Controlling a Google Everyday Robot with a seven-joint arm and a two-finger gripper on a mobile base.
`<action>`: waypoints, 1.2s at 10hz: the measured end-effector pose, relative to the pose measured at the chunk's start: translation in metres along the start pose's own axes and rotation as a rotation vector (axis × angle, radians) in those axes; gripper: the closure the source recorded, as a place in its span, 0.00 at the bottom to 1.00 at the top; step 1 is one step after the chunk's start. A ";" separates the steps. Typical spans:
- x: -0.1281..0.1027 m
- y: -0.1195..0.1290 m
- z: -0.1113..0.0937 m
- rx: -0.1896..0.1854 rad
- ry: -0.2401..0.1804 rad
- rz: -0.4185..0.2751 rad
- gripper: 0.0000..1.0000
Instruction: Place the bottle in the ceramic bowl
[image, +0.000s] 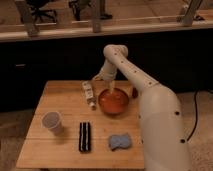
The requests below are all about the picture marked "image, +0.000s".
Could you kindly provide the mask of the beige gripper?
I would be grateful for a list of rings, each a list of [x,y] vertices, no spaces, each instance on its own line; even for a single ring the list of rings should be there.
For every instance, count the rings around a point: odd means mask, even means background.
[[[110,81],[109,91],[112,94],[115,89],[114,79],[116,78],[116,75],[117,75],[117,67],[114,64],[110,63],[108,60],[106,60],[103,66],[101,67],[99,74],[95,75],[92,78],[92,80],[100,81],[102,79],[105,81]]]

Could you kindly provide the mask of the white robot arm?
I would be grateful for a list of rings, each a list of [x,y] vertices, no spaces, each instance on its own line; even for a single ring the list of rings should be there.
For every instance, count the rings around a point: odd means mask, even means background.
[[[140,93],[139,123],[145,171],[192,171],[181,104],[167,86],[127,59],[125,45],[106,45],[95,79],[112,81],[120,71]]]

